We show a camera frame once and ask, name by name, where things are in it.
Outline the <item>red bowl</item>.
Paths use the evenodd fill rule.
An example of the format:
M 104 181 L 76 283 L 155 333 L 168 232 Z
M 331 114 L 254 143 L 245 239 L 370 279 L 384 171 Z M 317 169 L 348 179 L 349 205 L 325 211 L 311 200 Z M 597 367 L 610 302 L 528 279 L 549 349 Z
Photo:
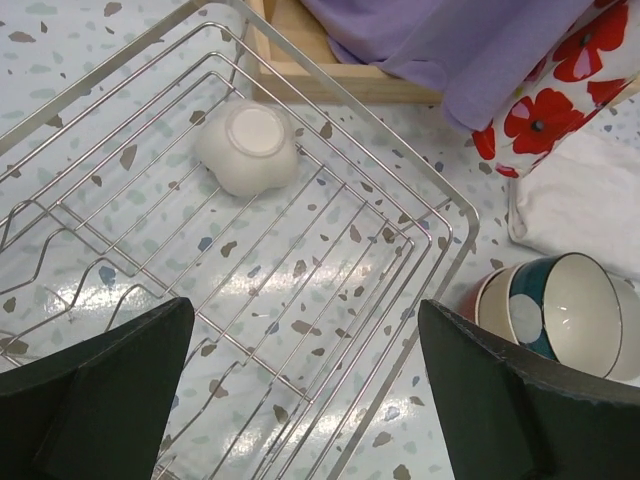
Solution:
M 469 322 L 478 325 L 479 324 L 479 308 L 481 297 L 487 285 L 488 278 L 485 277 L 478 281 L 469 291 L 464 295 L 462 300 L 458 304 L 457 312 L 467 319 Z

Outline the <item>beige bowl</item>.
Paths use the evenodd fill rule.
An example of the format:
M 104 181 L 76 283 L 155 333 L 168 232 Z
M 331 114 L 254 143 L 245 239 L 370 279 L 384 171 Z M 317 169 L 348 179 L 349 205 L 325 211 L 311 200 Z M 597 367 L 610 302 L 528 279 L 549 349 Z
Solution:
M 520 265 L 514 265 L 495 275 L 480 296 L 477 325 L 511 343 L 517 339 L 509 313 L 509 292 Z

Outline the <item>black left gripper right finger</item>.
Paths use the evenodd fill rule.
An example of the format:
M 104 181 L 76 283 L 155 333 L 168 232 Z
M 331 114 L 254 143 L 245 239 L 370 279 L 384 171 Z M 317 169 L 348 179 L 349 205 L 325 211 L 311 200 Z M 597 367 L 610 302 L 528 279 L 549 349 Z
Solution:
M 638 478 L 638 388 L 546 359 L 433 300 L 417 321 L 456 478 Z

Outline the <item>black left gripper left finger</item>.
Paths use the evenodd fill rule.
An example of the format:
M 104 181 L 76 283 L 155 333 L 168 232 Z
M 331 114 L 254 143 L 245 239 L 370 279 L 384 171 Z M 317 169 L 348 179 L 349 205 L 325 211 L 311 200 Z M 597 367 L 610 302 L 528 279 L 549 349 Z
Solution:
M 194 320 L 178 297 L 2 373 L 2 478 L 151 478 Z

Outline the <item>teal and white bowl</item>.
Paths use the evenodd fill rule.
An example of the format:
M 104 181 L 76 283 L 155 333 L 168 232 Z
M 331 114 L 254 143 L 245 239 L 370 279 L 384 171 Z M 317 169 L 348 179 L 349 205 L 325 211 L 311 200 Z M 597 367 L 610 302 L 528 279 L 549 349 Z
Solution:
M 517 342 L 547 359 L 596 377 L 618 359 L 619 300 L 605 270 L 585 254 L 523 264 L 510 283 L 508 311 Z

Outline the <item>white ribbed bowl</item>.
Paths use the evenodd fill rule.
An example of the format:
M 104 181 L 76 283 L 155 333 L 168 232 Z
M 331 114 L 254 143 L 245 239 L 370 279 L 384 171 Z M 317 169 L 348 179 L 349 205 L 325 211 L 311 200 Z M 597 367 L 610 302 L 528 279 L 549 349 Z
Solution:
M 611 279 L 621 309 L 622 340 L 618 359 L 609 379 L 629 382 L 639 377 L 639 296 L 619 278 Z

